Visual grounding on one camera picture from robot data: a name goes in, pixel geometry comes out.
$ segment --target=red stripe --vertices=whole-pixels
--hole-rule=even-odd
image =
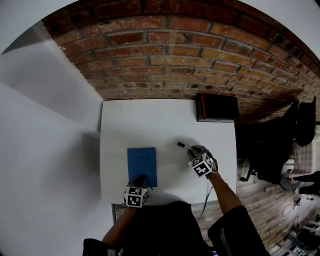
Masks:
[[[203,120],[206,120],[205,102],[204,102],[204,96],[202,94],[201,94],[201,102],[202,102]]]

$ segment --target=black office chair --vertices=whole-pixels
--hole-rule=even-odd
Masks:
[[[296,100],[283,117],[256,125],[263,134],[249,150],[250,168],[241,181],[247,182],[251,175],[257,175],[260,180],[280,184],[282,168],[292,151],[298,106]]]
[[[284,189],[289,183],[281,175],[284,163],[288,161],[294,138],[303,147],[312,142],[316,127],[316,97],[311,103],[296,100],[282,118],[271,120],[254,127],[255,133],[262,137],[256,140],[249,150],[250,167],[246,177],[251,175],[259,180],[280,184]]]

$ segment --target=black box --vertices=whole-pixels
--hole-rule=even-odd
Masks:
[[[234,122],[239,119],[236,97],[198,94],[195,102],[198,122]]]

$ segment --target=marker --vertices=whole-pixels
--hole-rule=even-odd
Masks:
[[[181,143],[181,142],[178,142],[178,146],[180,146],[180,147],[182,147],[182,148],[185,148],[185,149],[187,149],[187,150],[191,150],[191,151],[193,151],[193,152],[195,152],[195,153],[198,153],[194,148],[192,148],[192,147],[190,147],[190,146],[187,146],[187,145],[185,145],[185,144],[183,144],[183,143]]]

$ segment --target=gloved hand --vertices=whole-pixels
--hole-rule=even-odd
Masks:
[[[206,149],[205,146],[201,146],[201,145],[194,145],[192,146],[192,148],[196,151],[192,151],[192,150],[188,150],[188,156],[190,161],[192,161],[193,159],[201,156],[203,153],[206,153],[207,156],[213,160],[213,165],[212,165],[212,171],[213,172],[218,172],[218,162],[217,160],[212,156],[212,154],[210,153],[210,151],[208,149]]]

